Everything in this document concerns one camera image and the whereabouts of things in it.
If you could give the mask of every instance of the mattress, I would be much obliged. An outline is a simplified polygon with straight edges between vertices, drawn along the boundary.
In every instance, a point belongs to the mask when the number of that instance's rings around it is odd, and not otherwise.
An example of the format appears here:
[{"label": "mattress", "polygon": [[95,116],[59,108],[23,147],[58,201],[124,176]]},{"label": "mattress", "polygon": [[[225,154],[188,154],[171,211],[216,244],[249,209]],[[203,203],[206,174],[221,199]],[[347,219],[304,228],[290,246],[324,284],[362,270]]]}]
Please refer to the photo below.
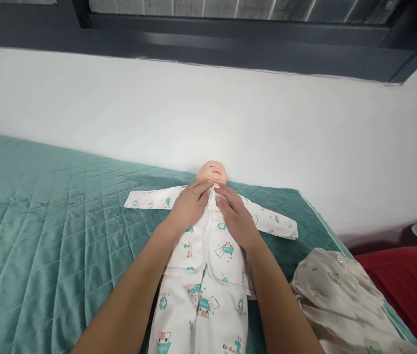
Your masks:
[{"label": "mattress", "polygon": [[[191,173],[0,136],[0,353],[70,352],[168,214],[125,209],[129,192],[194,180]],[[297,222],[296,241],[262,233],[289,281],[314,247],[352,257],[300,192],[229,186]],[[416,343],[394,310],[387,311]],[[249,353],[266,352],[255,301],[247,345]]]}]

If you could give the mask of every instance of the white fabric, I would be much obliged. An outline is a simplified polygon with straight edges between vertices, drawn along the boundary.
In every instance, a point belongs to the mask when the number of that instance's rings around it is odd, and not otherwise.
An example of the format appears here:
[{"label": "white fabric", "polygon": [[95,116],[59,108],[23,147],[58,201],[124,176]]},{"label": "white fabric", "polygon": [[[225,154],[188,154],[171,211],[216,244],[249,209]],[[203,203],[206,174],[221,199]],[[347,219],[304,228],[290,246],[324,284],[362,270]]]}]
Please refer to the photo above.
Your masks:
[{"label": "white fabric", "polygon": [[[185,187],[134,191],[125,207],[169,210]],[[254,296],[250,269],[218,208],[215,187],[203,216],[177,241],[166,264],[150,354],[246,353],[247,297]],[[242,198],[258,230],[286,239],[298,237],[295,221]]]},{"label": "white fabric", "polygon": [[291,287],[325,353],[417,353],[399,337],[383,295],[357,261],[314,248],[299,263]]},{"label": "white fabric", "polygon": [[246,291],[219,282],[207,270],[166,272],[148,354],[246,353],[247,336]]}]

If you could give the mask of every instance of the dark window frame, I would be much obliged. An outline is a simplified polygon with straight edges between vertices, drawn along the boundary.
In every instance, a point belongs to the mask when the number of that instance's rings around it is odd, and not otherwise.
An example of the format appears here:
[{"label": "dark window frame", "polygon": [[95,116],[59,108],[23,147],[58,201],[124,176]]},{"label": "dark window frame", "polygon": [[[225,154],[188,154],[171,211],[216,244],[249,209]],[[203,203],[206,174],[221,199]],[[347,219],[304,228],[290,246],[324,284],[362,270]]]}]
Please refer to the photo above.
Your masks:
[{"label": "dark window frame", "polygon": [[385,25],[91,13],[87,0],[0,3],[0,46],[404,82],[417,69],[417,0]]}]

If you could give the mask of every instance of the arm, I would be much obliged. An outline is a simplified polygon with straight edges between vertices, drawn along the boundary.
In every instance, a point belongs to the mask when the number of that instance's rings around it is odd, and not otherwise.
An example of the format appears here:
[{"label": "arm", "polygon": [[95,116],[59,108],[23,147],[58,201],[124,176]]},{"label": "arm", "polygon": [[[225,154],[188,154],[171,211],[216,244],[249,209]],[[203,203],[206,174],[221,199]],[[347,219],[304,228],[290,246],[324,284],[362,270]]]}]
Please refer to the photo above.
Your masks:
[{"label": "arm", "polygon": [[73,353],[138,353],[161,275],[180,235],[202,216],[212,182],[198,181],[177,198],[168,217],[79,338]]},{"label": "arm", "polygon": [[268,353],[324,353],[300,309],[284,273],[264,243],[241,197],[225,185],[215,191],[228,230],[244,248],[251,263]]},{"label": "arm", "polygon": [[259,231],[286,239],[298,237],[297,223],[294,220],[272,210],[264,209],[244,196],[240,197]]}]

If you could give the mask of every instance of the pants leg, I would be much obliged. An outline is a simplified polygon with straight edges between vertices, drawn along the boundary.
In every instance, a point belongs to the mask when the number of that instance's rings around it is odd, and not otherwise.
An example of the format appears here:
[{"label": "pants leg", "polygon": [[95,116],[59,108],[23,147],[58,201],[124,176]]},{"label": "pants leg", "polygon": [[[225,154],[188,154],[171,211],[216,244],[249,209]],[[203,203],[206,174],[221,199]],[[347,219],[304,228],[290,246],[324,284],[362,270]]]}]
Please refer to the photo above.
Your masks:
[{"label": "pants leg", "polygon": [[187,272],[163,275],[148,354],[194,354],[201,277]]},{"label": "pants leg", "polygon": [[221,283],[206,269],[197,311],[195,353],[246,353],[247,337],[246,290]]}]

